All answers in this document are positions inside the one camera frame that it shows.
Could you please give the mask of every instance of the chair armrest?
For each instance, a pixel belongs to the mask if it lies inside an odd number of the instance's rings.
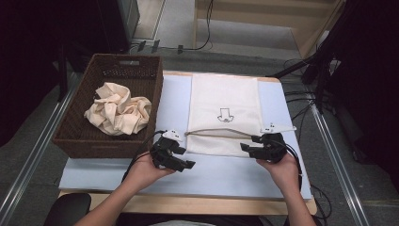
[[[84,217],[90,208],[87,193],[71,193],[59,197],[50,209],[44,226],[71,226]]]

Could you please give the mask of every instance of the forearm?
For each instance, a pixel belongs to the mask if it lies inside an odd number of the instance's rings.
[[[121,184],[100,205],[90,211],[75,225],[113,225],[120,215],[123,207],[129,200],[133,198],[137,191],[137,189],[132,189],[127,185]]]
[[[299,191],[285,192],[284,199],[287,203],[290,225],[315,225],[311,213],[308,210]]]

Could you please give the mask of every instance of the human hand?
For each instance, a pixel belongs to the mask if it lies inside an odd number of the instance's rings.
[[[130,168],[123,184],[134,186],[136,192],[150,186],[158,179],[175,172],[172,169],[158,169],[152,163],[149,152],[140,155],[133,166]]]
[[[270,172],[283,195],[292,192],[293,189],[299,191],[298,168],[290,154],[284,155],[278,163],[269,163],[262,159],[256,159],[256,162]]]

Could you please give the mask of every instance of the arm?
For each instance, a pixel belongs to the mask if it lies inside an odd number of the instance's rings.
[[[123,183],[75,225],[113,225],[123,207],[138,191],[173,172],[171,169],[156,168],[149,155],[139,157]]]
[[[295,159],[290,154],[286,154],[277,164],[267,163],[260,159],[257,159],[256,162],[270,172],[273,181],[281,190],[287,203],[290,224],[293,226],[315,225],[299,191]]]

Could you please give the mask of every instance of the wicker basket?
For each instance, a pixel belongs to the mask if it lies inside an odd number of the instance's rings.
[[[70,158],[132,158],[137,148],[155,132],[156,114],[163,85],[159,56],[97,54],[92,57],[84,77],[60,122],[53,142]],[[131,96],[144,96],[152,102],[150,121],[137,134],[109,136],[84,118],[93,104],[95,90],[112,82],[127,87]],[[148,150],[152,140],[147,144]]]

